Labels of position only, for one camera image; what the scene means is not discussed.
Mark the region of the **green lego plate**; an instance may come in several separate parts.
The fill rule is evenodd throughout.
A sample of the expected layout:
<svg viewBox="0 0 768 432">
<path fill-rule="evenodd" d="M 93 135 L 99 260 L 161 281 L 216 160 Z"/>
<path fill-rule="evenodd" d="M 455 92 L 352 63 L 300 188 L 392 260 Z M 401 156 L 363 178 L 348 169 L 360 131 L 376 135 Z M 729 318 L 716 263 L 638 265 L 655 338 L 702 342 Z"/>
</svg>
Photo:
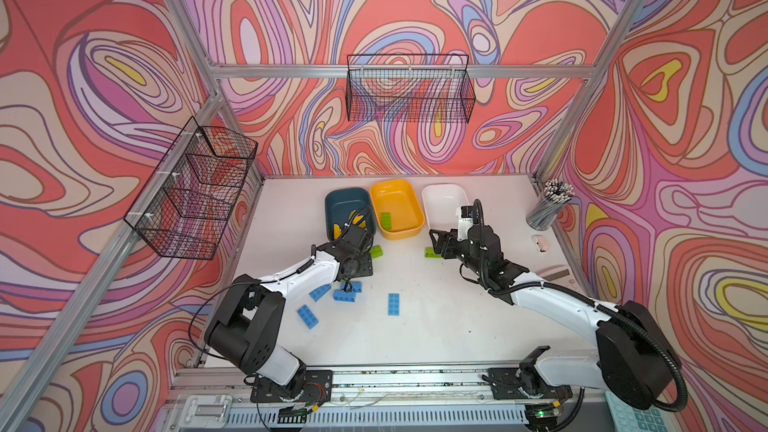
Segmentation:
<svg viewBox="0 0 768 432">
<path fill-rule="evenodd" d="M 392 230 L 392 218 L 391 218 L 391 214 L 389 212 L 383 212 L 380 215 L 380 221 L 381 221 L 381 227 L 385 231 L 391 231 Z"/>
</svg>

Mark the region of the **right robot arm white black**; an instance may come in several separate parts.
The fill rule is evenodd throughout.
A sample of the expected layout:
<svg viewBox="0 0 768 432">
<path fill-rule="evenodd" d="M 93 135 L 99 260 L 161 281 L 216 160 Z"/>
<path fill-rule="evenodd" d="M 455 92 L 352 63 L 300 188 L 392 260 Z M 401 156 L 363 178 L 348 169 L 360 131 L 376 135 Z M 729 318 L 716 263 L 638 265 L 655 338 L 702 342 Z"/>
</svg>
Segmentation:
<svg viewBox="0 0 768 432">
<path fill-rule="evenodd" d="M 479 200 L 458 208 L 456 228 L 432 229 L 429 236 L 434 252 L 458 260 L 461 270 L 472 272 L 470 283 L 488 295 L 537 312 L 590 342 L 584 350 L 535 348 L 519 363 L 510 386 L 527 396 L 561 386 L 608 390 L 641 410 L 679 413 L 687 407 L 679 356 L 642 304 L 591 298 L 506 259 Z"/>
</svg>

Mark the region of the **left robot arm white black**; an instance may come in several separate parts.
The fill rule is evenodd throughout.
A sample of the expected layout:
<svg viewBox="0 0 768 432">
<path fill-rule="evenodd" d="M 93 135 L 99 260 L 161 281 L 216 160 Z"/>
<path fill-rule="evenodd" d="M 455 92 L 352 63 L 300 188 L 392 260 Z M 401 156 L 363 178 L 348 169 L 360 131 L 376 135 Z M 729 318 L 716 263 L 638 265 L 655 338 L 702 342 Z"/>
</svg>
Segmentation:
<svg viewBox="0 0 768 432">
<path fill-rule="evenodd" d="M 303 388 L 306 365 L 278 344 L 289 300 L 334 282 L 368 275 L 374 234 L 349 225 L 341 235 L 313 246 L 307 259 L 262 278 L 235 278 L 213 313 L 204 342 L 248 376 L 260 376 L 295 396 Z"/>
</svg>

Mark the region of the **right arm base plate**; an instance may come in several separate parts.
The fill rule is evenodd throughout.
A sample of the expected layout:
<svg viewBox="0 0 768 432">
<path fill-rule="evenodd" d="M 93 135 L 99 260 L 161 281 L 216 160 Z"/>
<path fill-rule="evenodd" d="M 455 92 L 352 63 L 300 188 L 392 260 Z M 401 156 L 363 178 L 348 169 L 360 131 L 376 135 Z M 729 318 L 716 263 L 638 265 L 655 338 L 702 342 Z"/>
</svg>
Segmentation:
<svg viewBox="0 0 768 432">
<path fill-rule="evenodd" d="M 535 372 L 517 367 L 490 368 L 481 380 L 490 387 L 495 400 L 566 401 L 573 397 L 570 386 L 547 385 Z"/>
</svg>

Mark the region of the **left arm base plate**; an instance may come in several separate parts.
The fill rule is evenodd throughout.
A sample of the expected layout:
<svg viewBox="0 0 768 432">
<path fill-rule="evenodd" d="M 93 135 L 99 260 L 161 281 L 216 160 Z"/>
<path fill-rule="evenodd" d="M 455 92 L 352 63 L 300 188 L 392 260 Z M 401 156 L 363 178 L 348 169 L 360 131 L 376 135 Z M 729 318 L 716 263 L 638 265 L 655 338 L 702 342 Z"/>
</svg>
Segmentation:
<svg viewBox="0 0 768 432">
<path fill-rule="evenodd" d="M 259 404 L 305 403 L 322 405 L 332 395 L 334 373 L 330 369 L 300 370 L 287 385 L 279 385 L 266 377 L 255 380 L 250 401 Z"/>
</svg>

